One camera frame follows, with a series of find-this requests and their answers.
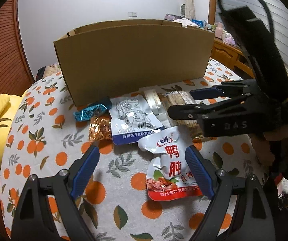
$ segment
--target pink bottle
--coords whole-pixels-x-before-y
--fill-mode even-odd
[[[223,24],[218,23],[217,28],[215,29],[215,37],[217,38],[222,38],[222,33],[223,33]]]

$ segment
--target white wall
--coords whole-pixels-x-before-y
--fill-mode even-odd
[[[57,62],[53,41],[67,31],[94,22],[127,19],[137,12],[141,19],[180,15],[184,0],[18,0],[20,34],[33,75]],[[196,19],[207,20],[209,0],[195,0]]]

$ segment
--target orange candy wrapper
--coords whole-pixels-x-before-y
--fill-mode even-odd
[[[90,119],[88,140],[94,143],[103,139],[111,139],[111,117],[94,116]]]

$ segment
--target metal bolt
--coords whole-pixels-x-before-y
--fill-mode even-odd
[[[59,174],[60,174],[61,176],[66,176],[66,175],[68,174],[68,170],[67,170],[67,169],[62,169],[62,170],[59,172]]]
[[[32,174],[32,175],[30,175],[30,176],[28,177],[28,179],[29,179],[30,181],[34,181],[36,178],[37,178],[37,176],[36,176],[35,174]]]
[[[216,173],[219,175],[219,176],[224,176],[226,174],[226,171],[224,169],[218,169],[216,171]]]
[[[251,180],[257,180],[256,175],[254,175],[253,173],[250,174],[249,177],[250,177]]]

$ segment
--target red and white snack package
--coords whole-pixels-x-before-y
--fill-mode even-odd
[[[138,141],[142,151],[155,154],[146,173],[148,196],[155,201],[169,201],[202,195],[185,161],[185,150],[193,145],[184,125],[164,129]]]

